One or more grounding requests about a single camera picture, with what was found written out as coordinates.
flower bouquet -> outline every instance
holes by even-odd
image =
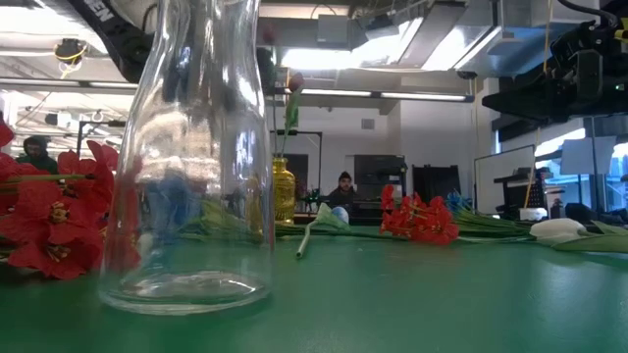
[[[14,135],[0,123],[0,146]],[[9,265],[71,279],[100,265],[118,153],[87,141],[93,159],[58,157],[58,175],[0,153],[0,248]]]

whiteboard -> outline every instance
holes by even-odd
[[[477,210],[484,214],[496,214],[496,207],[503,205],[503,186],[494,180],[512,176],[512,172],[518,168],[532,167],[534,159],[534,145],[476,159],[474,170]]]

black machine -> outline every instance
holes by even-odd
[[[563,123],[569,118],[628,113],[628,28],[611,12],[558,0],[565,7],[600,16],[585,22],[551,44],[548,70],[542,67],[515,78],[515,89],[485,97],[493,110],[539,124]],[[628,16],[628,2],[613,1],[606,8]]]

desk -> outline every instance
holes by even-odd
[[[628,258],[536,244],[280,240],[270,299],[187,317],[130,314],[96,276],[0,287],[0,352],[624,352]]]

man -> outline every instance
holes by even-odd
[[[352,180],[349,173],[342,172],[342,174],[340,174],[338,187],[328,196],[330,207],[342,206],[347,212],[350,211],[353,199],[357,198],[357,193],[353,190],[351,182]]]
[[[30,163],[35,168],[46,171],[50,174],[56,175],[57,162],[48,157],[48,142],[42,136],[31,136],[24,140],[24,151],[26,155],[18,157],[16,162],[18,163]]]

